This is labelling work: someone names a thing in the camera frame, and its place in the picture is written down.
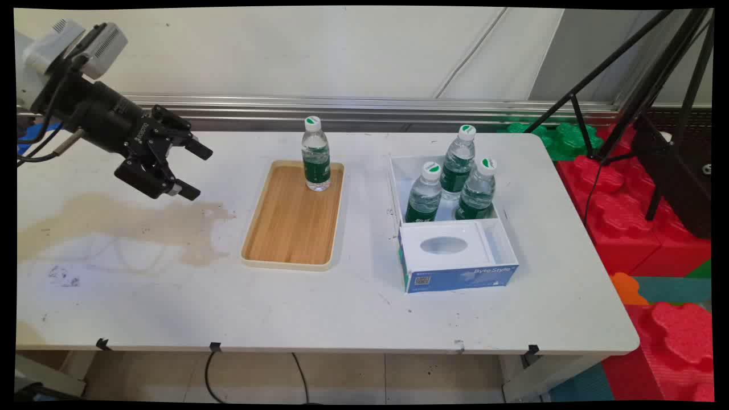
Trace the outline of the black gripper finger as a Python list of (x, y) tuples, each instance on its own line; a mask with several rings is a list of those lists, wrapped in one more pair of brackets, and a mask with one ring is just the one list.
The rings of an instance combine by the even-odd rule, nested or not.
[(201, 143), (192, 133), (192, 124), (161, 105), (154, 105), (150, 111), (154, 120), (153, 134), (174, 147), (183, 147), (193, 155), (206, 161), (213, 151)]
[(195, 200), (201, 194), (199, 189), (187, 182), (169, 177), (154, 166), (145, 167), (136, 159), (124, 160), (114, 171), (114, 176), (151, 198), (179, 195)]

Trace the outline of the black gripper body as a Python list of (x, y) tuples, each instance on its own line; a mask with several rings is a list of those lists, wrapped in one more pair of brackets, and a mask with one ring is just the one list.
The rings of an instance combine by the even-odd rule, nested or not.
[(31, 99), (31, 111), (44, 117), (37, 135), (42, 142), (31, 152), (32, 161), (59, 156), (55, 151), (38, 153), (62, 128), (81, 132), (84, 140), (127, 159), (154, 160), (151, 110), (141, 109), (102, 81), (91, 83), (80, 72), (57, 72), (43, 79), (38, 96)]

